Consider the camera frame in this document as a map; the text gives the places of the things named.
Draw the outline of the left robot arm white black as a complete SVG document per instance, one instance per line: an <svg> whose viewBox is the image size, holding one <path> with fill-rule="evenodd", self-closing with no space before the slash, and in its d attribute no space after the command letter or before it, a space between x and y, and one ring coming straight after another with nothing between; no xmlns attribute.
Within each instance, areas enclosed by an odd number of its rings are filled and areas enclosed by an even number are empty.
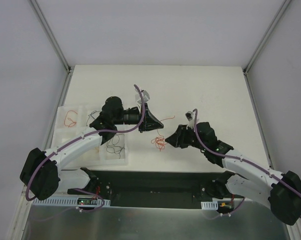
<svg viewBox="0 0 301 240"><path fill-rule="evenodd" d="M86 195L95 193L97 178L88 169L64 168L84 153L109 142L120 133L118 125L132 125L140 133L164 128L150 112L147 103L124 109L119 97L109 97L99 116L78 136L60 146L44 151L34 148L29 152L19 177L26 185L26 199L42 201L57 191L71 193L81 190Z"/></svg>

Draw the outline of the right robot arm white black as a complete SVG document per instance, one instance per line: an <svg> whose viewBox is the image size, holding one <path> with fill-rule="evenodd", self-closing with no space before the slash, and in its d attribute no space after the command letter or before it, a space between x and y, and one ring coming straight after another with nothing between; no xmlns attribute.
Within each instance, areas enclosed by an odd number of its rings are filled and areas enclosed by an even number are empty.
<svg viewBox="0 0 301 240"><path fill-rule="evenodd" d="M195 127L179 125L165 139L175 148L199 149L206 159L225 169L221 177L206 188L213 198L239 195L268 208L286 225L294 225L301 218L301 179L292 172L264 168L246 159L231 145L219 140L208 122Z"/></svg>

